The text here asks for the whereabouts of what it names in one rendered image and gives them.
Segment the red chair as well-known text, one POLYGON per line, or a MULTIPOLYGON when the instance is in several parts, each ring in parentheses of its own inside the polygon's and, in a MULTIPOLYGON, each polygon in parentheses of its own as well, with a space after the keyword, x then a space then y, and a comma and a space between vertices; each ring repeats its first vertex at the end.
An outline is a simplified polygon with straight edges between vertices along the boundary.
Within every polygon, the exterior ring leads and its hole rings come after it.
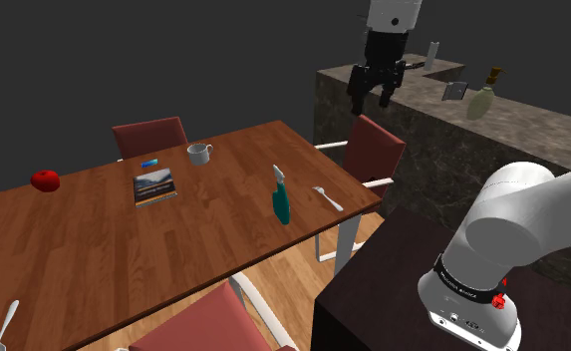
POLYGON ((342 168, 383 197, 406 148, 406 143, 364 115, 355 118, 346 141, 316 145, 317 150, 345 147, 342 168))
POLYGON ((241 272, 127 348, 115 351, 300 351, 241 272), (273 350, 247 313, 248 299, 278 343, 273 350))
POLYGON ((123 160, 187 143, 179 117, 112 127, 123 160))

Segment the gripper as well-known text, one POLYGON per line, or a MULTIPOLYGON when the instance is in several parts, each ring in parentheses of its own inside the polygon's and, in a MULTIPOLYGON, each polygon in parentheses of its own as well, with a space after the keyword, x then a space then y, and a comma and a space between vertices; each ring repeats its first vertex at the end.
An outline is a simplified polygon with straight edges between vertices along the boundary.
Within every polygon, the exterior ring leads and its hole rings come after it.
POLYGON ((347 87, 351 97, 353 115, 363 111, 366 88, 369 82, 382 82, 379 106, 386 108, 396 88, 402 85, 406 62, 402 61, 409 33, 384 33, 369 30, 365 46, 365 67, 354 65, 347 87))

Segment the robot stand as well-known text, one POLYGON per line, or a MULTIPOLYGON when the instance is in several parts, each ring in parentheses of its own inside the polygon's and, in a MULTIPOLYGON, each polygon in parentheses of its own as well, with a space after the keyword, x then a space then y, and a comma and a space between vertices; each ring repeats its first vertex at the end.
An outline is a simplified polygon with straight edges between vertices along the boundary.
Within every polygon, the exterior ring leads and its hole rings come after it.
MULTIPOLYGON (((402 207, 370 236, 314 305, 311 351, 478 351, 434 326, 420 277, 450 230, 402 207)), ((571 290, 528 267, 507 275, 522 326, 518 351, 571 351, 571 290)))

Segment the marble counter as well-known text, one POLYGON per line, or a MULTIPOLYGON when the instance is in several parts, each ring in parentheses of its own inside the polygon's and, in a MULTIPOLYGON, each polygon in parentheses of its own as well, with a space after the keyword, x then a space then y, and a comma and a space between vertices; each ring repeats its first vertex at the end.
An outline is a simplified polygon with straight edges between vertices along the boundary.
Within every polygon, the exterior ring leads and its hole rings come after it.
MULTIPOLYGON (((518 161, 571 171, 571 117, 496 97, 485 116, 465 117, 473 90, 462 100, 442 101, 446 83, 458 81, 463 64, 434 60, 432 69, 406 70, 386 109, 380 89, 365 100, 364 114, 406 142, 380 209, 397 205, 455 231, 487 178, 518 161)), ((344 141, 354 120, 346 94, 352 65, 318 70, 315 77, 313 144, 344 141)), ((571 288, 571 248, 547 255, 532 269, 571 288)))

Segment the red apple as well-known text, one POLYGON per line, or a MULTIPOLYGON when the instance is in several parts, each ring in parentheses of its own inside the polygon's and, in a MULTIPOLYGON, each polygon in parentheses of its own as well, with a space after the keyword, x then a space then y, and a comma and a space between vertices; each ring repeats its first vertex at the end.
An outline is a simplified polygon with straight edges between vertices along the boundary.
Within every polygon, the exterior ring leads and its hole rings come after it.
POLYGON ((30 183, 41 192, 53 192, 60 187, 60 177, 54 171, 41 170, 31 176, 30 183))

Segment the green soap dispenser bottle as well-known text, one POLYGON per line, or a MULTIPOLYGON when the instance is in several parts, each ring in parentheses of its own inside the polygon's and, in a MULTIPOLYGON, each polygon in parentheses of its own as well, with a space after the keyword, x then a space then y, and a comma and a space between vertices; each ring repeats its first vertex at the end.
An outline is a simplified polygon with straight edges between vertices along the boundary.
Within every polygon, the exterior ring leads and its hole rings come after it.
POLYGON ((466 118, 470 121, 481 119, 490 109, 495 97, 494 85, 499 74, 505 70, 500 67, 492 67, 482 88, 473 96, 466 110, 466 118))

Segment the white mug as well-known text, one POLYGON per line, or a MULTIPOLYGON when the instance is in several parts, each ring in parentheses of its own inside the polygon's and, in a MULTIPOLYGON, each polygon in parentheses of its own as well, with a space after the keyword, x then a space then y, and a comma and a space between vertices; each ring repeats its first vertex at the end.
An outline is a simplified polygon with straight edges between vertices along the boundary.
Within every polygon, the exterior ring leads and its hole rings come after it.
POLYGON ((211 144, 193 144, 187 148, 190 162, 195 166, 202 166, 210 161, 210 155, 213 152, 211 144))

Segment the small grey box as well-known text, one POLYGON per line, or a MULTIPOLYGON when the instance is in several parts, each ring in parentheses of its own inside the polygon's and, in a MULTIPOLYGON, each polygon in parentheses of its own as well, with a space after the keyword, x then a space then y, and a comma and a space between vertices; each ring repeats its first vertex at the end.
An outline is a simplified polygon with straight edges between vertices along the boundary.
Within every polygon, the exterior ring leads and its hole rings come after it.
POLYGON ((462 100, 468 87, 468 82, 448 82, 441 99, 462 100))

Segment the teal handled knife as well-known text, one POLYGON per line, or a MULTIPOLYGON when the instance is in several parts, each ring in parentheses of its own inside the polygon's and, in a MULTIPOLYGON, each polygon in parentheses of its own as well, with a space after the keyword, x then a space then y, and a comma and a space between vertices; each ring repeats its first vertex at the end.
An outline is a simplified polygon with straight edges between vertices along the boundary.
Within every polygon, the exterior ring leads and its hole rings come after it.
POLYGON ((279 221, 283 225, 287 225, 290 222, 291 212, 284 183, 285 175, 276 165, 273 166, 273 170, 276 176, 276 190, 272 193, 273 210, 279 221))

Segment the book with landscape cover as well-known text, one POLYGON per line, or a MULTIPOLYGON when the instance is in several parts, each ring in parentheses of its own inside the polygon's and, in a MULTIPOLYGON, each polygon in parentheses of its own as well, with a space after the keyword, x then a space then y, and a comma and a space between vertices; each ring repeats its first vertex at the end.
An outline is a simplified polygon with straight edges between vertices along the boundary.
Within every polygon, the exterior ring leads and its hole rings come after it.
POLYGON ((136 207, 143 207, 166 198, 177 196, 169 168, 133 178, 136 207))

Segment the white upright tube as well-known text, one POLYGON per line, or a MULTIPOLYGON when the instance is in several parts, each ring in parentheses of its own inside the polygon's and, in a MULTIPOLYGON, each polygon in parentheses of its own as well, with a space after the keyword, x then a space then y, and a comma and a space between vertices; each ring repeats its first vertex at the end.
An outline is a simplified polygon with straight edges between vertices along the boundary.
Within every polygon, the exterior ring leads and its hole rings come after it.
POLYGON ((430 71, 439 47, 439 42, 430 42, 428 47, 428 54, 424 65, 425 71, 430 71))

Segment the silver fork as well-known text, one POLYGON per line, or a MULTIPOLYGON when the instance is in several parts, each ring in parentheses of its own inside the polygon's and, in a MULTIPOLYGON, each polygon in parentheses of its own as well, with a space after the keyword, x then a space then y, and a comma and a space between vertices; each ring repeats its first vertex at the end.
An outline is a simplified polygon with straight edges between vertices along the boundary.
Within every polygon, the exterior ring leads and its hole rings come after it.
POLYGON ((316 192, 321 194, 337 211, 343 211, 344 210, 340 204, 338 204, 337 202, 335 202, 334 200, 332 200, 329 196, 327 196, 325 194, 325 190, 322 187, 313 186, 312 189, 314 189, 316 192))

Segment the wooden dining table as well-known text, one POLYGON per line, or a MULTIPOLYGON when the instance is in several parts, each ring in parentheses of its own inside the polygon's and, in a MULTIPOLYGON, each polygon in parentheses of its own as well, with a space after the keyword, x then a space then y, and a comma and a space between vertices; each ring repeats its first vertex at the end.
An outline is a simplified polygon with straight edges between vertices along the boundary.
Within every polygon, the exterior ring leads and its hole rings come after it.
POLYGON ((177 196, 136 207, 142 158, 64 175, 49 193, 0 192, 0 329, 13 351, 75 351, 379 203, 280 121, 154 154, 177 196), (290 222, 273 210, 276 165, 290 222), (337 211, 321 194, 343 207, 337 211))

